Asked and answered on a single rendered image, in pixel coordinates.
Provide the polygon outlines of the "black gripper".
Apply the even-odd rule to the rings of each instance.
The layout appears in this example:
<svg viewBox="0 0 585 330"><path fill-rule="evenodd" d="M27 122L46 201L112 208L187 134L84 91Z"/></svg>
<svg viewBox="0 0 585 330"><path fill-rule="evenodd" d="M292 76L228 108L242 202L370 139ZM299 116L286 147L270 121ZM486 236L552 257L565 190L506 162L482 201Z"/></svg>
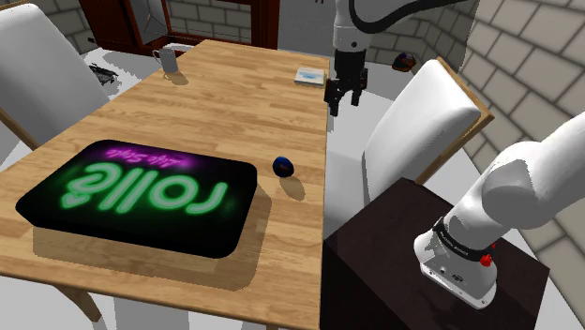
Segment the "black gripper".
<svg viewBox="0 0 585 330"><path fill-rule="evenodd" d="M325 82L323 100L332 116L338 116L338 104L342 95L352 91L351 104L359 105L363 89L368 85L368 69L365 67L366 51L343 52L335 50L335 78Z"/></svg>

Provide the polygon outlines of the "white and blue book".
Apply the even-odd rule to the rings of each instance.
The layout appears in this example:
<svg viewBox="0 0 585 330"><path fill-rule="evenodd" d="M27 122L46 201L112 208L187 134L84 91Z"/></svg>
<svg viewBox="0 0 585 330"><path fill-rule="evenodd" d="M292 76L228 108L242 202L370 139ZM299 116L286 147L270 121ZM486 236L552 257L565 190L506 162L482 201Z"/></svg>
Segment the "white and blue book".
<svg viewBox="0 0 585 330"><path fill-rule="evenodd" d="M297 84L323 87L326 73L323 69L313 67L299 67L293 81Z"/></svg>

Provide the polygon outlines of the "dark multicoloured round object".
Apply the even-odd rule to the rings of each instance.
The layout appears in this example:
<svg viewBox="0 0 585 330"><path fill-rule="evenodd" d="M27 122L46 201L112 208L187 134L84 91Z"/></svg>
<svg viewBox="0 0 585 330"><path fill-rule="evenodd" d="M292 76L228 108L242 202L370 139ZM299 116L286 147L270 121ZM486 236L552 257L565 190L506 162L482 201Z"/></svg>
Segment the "dark multicoloured round object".
<svg viewBox="0 0 585 330"><path fill-rule="evenodd" d="M395 58L392 64L392 69L401 72L408 72L411 71L415 65L416 59L414 56L412 54L402 52Z"/></svg>

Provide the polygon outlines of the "dark blue ball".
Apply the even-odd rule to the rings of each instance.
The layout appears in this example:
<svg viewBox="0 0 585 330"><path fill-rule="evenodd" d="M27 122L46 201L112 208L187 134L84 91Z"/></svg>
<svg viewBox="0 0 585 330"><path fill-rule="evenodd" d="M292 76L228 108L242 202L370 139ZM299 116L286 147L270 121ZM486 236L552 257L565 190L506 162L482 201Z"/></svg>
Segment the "dark blue ball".
<svg viewBox="0 0 585 330"><path fill-rule="evenodd" d="M281 178L290 177L294 174L294 166L286 157L276 157L272 168L275 175Z"/></svg>

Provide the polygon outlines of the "wooden table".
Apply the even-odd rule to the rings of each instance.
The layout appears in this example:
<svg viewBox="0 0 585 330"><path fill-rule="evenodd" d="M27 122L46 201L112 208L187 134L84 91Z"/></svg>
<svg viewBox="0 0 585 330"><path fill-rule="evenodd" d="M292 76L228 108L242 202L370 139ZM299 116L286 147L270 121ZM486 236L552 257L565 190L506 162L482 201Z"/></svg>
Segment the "wooden table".
<svg viewBox="0 0 585 330"><path fill-rule="evenodd" d="M293 81L326 58L206 40L0 172L0 275L297 330L319 330L327 108ZM15 209L88 144L243 160L258 187L235 251L208 259L32 226ZM293 176L273 172L277 157Z"/></svg>

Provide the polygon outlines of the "dark robot stand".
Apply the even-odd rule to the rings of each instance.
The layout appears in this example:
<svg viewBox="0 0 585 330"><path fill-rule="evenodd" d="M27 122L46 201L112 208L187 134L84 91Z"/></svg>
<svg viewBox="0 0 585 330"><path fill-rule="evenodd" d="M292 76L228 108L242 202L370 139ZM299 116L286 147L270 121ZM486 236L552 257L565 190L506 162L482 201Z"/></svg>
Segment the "dark robot stand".
<svg viewBox="0 0 585 330"><path fill-rule="evenodd" d="M535 330L549 270L504 239L497 291L477 310L425 277L415 237L451 209L400 179L322 246L321 330Z"/></svg>

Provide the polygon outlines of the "grey mug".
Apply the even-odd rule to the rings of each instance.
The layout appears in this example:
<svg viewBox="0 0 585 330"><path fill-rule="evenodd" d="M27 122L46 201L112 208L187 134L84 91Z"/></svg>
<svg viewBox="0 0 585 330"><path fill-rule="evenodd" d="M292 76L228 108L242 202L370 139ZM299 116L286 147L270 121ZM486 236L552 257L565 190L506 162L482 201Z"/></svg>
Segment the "grey mug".
<svg viewBox="0 0 585 330"><path fill-rule="evenodd" d="M174 49L153 50L152 55L161 64L165 73L175 73L179 70Z"/></svg>

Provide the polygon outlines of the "black cushion with neon print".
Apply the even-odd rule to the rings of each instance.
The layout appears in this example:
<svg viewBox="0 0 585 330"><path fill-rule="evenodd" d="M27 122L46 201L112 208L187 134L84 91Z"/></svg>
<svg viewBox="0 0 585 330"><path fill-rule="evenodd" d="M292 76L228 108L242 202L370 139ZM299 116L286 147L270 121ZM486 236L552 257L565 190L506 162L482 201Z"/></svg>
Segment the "black cushion with neon print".
<svg viewBox="0 0 585 330"><path fill-rule="evenodd" d="M40 228L218 259L235 250L256 186L248 162L101 140L15 209Z"/></svg>

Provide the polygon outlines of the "small black object on floor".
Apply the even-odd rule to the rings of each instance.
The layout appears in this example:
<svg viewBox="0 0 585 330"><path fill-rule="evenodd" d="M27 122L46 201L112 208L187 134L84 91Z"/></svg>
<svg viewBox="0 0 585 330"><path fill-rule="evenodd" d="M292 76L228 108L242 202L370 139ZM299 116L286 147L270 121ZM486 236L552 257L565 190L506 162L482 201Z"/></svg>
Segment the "small black object on floor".
<svg viewBox="0 0 585 330"><path fill-rule="evenodd" d="M113 83L118 76L117 73L103 67L98 67L95 63L89 65L89 68L97 76L101 85L104 85L105 83Z"/></svg>

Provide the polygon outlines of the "white chair with wooden frame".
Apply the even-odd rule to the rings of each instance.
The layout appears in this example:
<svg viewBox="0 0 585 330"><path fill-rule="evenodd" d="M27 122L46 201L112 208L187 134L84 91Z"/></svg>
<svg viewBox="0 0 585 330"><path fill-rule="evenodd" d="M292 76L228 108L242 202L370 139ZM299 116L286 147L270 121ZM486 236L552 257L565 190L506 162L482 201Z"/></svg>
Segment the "white chair with wooden frame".
<svg viewBox="0 0 585 330"><path fill-rule="evenodd" d="M493 119L441 57L426 61L368 139L362 156L364 202L400 178L425 184Z"/></svg>
<svg viewBox="0 0 585 330"><path fill-rule="evenodd" d="M36 5L0 6L0 122L34 150L110 101Z"/></svg>

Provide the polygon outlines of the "dark red wooden door frame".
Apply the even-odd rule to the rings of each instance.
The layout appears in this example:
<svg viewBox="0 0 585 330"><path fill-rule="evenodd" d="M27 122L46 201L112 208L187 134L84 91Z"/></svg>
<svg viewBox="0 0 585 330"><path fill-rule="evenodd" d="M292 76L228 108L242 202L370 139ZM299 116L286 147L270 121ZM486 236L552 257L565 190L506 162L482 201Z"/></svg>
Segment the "dark red wooden door frame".
<svg viewBox="0 0 585 330"><path fill-rule="evenodd" d="M79 0L90 41L149 55L172 43L206 39L275 49L280 0Z"/></svg>

